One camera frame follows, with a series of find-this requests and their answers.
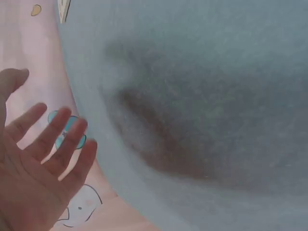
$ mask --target fuzzy texture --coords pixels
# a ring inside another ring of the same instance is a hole
[[[166,231],[306,229],[307,11],[75,0],[66,69],[118,194]]]

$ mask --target cartoon print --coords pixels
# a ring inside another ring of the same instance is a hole
[[[33,9],[31,11],[31,16],[37,16],[42,11],[42,7],[38,4],[33,6]]]
[[[65,210],[67,218],[59,219],[56,225],[62,224],[69,228],[79,226],[88,221],[94,210],[102,204],[102,200],[95,189],[84,184],[69,202]]]
[[[50,114],[48,115],[48,123],[51,123],[51,121],[53,120],[53,118],[56,116],[58,111],[53,111],[53,112],[50,112]],[[70,130],[70,128],[72,127],[73,123],[75,122],[75,120],[77,120],[77,117],[76,116],[71,116],[62,132],[62,134],[57,138],[56,142],[55,142],[55,145],[56,145],[56,149],[59,149],[61,143],[63,142],[66,134],[68,133],[68,131]],[[86,142],[86,135],[83,135],[83,137],[81,138],[81,140],[79,141],[79,144],[77,145],[77,148],[76,149],[80,149],[83,147],[83,145],[85,144]]]

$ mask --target finger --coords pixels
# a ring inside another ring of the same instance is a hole
[[[4,127],[6,119],[5,102],[10,94],[25,83],[29,76],[29,70],[5,69],[0,72],[0,125]]]
[[[74,150],[87,128],[85,119],[78,119],[67,133],[60,148],[43,166],[54,176],[59,177],[67,168]]]
[[[25,83],[29,77],[28,69],[5,69],[0,72],[0,95],[7,101],[10,94]]]
[[[45,113],[47,106],[44,103],[37,103],[26,113],[12,121],[5,127],[6,132],[15,141],[20,141],[27,131],[33,126]]]
[[[43,132],[25,148],[25,151],[38,161],[42,161],[51,152],[54,142],[61,134],[70,116],[71,110],[69,108],[61,108]]]
[[[84,184],[95,160],[96,151],[97,142],[94,140],[86,141],[75,167],[61,181],[70,198],[73,197]]]

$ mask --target hand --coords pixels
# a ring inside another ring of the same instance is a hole
[[[62,181],[58,180],[87,127],[86,120],[78,119],[61,147],[41,164],[70,118],[68,108],[61,108],[32,144],[23,150],[18,148],[16,143],[47,109],[45,104],[38,103],[4,126],[6,101],[24,84],[28,75],[27,69],[0,72],[0,230],[5,231],[51,229],[83,185],[97,149],[95,141],[87,141],[76,166]]]

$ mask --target pink bedsheet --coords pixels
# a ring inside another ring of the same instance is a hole
[[[41,5],[42,11],[32,17],[35,4]],[[69,106],[73,114],[78,115],[62,60],[53,4],[52,0],[0,0],[0,69],[27,67],[30,70],[27,83],[7,102],[7,123],[37,102],[48,106],[47,113],[19,143],[21,147],[33,141],[46,127],[48,115],[59,107]],[[76,150],[69,168],[78,154]],[[117,196],[95,162],[85,185],[52,230],[158,229]]]

